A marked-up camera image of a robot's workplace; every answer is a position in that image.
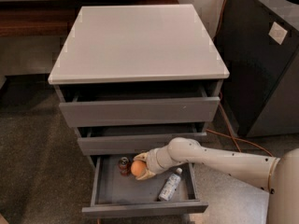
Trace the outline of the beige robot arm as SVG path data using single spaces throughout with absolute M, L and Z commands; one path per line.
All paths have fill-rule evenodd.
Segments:
M 202 163 L 269 192 L 269 224 L 299 224 L 298 148 L 277 158 L 203 147 L 194 139 L 176 137 L 166 146 L 140 153 L 134 159 L 146 163 L 139 180 L 184 163 Z

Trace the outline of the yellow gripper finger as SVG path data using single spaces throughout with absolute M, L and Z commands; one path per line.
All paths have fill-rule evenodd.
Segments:
M 134 161 L 143 161 L 146 162 L 148 157 L 148 152 L 142 152 L 136 156 L 134 156 Z
M 153 177 L 155 177 L 155 173 L 153 173 L 149 169 L 145 169 L 135 179 L 138 180 L 138 181 L 142 181 L 142 180 L 147 180 L 147 179 L 150 179 L 150 178 L 153 178 Z

